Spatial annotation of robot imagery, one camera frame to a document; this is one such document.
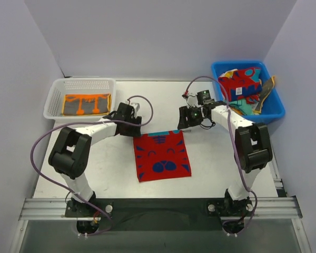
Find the orange towel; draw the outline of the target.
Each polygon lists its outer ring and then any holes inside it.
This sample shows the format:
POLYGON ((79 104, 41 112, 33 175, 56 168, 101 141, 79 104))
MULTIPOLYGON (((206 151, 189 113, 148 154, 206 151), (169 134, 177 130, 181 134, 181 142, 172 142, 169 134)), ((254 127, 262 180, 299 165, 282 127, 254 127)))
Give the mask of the orange towel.
POLYGON ((64 116, 107 115, 111 111, 112 95, 67 94, 64 96, 62 114, 64 116))

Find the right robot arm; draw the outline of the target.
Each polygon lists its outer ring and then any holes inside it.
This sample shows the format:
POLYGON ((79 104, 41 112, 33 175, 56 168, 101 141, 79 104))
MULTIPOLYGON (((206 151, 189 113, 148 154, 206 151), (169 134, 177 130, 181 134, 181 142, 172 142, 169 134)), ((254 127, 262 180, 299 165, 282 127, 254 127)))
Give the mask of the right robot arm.
POLYGON ((253 183, 263 168, 273 159, 268 126, 245 119, 224 102, 217 101, 201 107, 179 108, 179 130, 201 125, 204 119, 219 124, 230 134, 239 178, 228 187, 232 201, 246 200, 253 183))

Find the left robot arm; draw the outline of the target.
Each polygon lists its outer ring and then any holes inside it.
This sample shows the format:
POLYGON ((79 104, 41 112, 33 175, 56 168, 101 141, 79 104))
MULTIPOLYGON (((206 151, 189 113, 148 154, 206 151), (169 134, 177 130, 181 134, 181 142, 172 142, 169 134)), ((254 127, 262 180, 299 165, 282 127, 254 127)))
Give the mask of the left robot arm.
POLYGON ((93 202, 95 193, 85 176, 91 146, 116 135, 139 137, 142 117, 138 116, 138 103, 120 103, 117 110, 92 125, 60 130, 48 158, 48 163, 73 190, 72 199, 93 202))

